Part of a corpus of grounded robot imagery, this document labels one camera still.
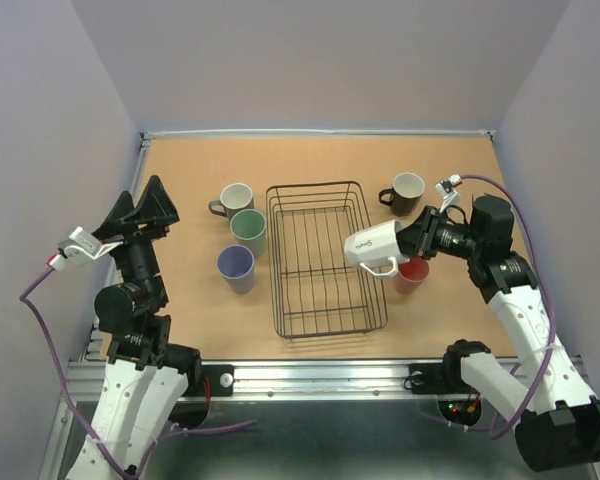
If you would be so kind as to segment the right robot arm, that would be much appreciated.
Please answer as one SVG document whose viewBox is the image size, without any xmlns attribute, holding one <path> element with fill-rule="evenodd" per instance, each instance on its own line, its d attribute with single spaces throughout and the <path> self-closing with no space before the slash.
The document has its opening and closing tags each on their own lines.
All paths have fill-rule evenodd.
<svg viewBox="0 0 600 480">
<path fill-rule="evenodd" d="M 600 399 L 582 379 L 556 334 L 536 274 L 512 249 L 508 201 L 483 195 L 469 221 L 450 221 L 426 207 L 396 234 L 401 253 L 429 260 L 439 253 L 466 261 L 473 285 L 504 326 L 529 386 L 480 341 L 447 347 L 434 379 L 451 393 L 474 389 L 505 419 L 518 451 L 535 472 L 600 461 Z"/>
</svg>

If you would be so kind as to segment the green plastic cup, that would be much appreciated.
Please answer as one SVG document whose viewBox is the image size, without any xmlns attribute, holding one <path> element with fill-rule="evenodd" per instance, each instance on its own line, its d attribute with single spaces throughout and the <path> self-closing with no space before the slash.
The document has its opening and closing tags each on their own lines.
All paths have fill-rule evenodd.
<svg viewBox="0 0 600 480">
<path fill-rule="evenodd" d="M 247 247 L 256 259 L 265 253 L 267 221 L 260 211 L 255 209 L 239 211 L 230 221 L 230 230 L 236 241 Z"/>
</svg>

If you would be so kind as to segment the red plastic cup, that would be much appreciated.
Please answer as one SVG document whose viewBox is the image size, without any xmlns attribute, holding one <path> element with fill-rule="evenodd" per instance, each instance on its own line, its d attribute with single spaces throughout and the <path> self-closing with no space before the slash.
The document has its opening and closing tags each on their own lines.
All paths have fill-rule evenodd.
<svg viewBox="0 0 600 480">
<path fill-rule="evenodd" d="M 393 278 L 394 289 L 400 294 L 410 294 L 421 285 L 429 275 L 429 263 L 421 257 L 411 258 L 398 267 Z"/>
</svg>

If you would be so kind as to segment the purple plastic cup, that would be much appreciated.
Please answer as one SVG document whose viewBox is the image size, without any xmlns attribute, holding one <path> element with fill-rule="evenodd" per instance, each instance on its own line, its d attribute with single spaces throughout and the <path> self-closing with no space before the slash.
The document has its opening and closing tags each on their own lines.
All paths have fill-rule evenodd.
<svg viewBox="0 0 600 480">
<path fill-rule="evenodd" d="M 234 293 L 246 294 L 254 288 L 255 258 L 247 247 L 226 247 L 218 255 L 216 266 Z"/>
</svg>

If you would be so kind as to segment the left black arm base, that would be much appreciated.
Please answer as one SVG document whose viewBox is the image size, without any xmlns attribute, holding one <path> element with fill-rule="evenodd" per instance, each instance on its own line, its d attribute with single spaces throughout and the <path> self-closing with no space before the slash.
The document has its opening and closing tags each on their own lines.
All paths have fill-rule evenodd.
<svg viewBox="0 0 600 480">
<path fill-rule="evenodd" d="M 231 397 L 233 395 L 233 378 L 235 368 L 232 364 L 201 363 L 181 367 L 177 371 L 187 379 L 184 398 L 203 398 L 206 388 L 212 397 Z"/>
</svg>

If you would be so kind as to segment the grey mug white inside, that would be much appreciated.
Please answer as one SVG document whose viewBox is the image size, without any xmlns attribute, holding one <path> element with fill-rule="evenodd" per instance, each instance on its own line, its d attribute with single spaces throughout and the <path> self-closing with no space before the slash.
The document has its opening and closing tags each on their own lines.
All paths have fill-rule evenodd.
<svg viewBox="0 0 600 480">
<path fill-rule="evenodd" d="M 209 212 L 216 216 L 231 220 L 233 216 L 245 209 L 254 208 L 252 189 L 244 183 L 233 183 L 226 186 L 218 200 L 210 201 Z"/>
</svg>

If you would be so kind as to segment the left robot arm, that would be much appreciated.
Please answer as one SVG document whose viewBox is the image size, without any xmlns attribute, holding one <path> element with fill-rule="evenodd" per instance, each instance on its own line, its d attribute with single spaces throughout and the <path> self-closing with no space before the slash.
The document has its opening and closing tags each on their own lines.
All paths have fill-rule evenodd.
<svg viewBox="0 0 600 480">
<path fill-rule="evenodd" d="M 94 232 L 78 227 L 59 246 L 69 265 L 109 255 L 121 275 L 94 300 L 99 328 L 111 342 L 91 430 L 67 474 L 70 479 L 140 473 L 144 452 L 178 398 L 202 384 L 199 351 L 170 343 L 171 319 L 160 312 L 168 295 L 153 243 L 178 220 L 174 203 L 153 175 L 140 198 L 122 192 Z"/>
</svg>

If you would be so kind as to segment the white faceted mug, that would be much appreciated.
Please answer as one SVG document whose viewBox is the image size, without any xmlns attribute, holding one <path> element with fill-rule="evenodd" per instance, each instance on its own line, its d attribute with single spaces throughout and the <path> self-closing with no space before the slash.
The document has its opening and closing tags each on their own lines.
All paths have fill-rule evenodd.
<svg viewBox="0 0 600 480">
<path fill-rule="evenodd" d="M 399 266 L 410 261 L 397 242 L 397 233 L 403 228 L 399 220 L 390 220 L 350 235 L 343 247 L 346 263 L 375 278 L 395 277 Z"/>
</svg>

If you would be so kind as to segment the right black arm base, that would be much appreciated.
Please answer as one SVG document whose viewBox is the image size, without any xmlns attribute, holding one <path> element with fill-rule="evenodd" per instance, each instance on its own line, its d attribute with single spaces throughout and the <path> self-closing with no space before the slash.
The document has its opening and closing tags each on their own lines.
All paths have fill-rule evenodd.
<svg viewBox="0 0 600 480">
<path fill-rule="evenodd" d="M 445 395 L 454 392 L 441 362 L 410 363 L 408 370 L 403 387 L 414 395 Z"/>
</svg>

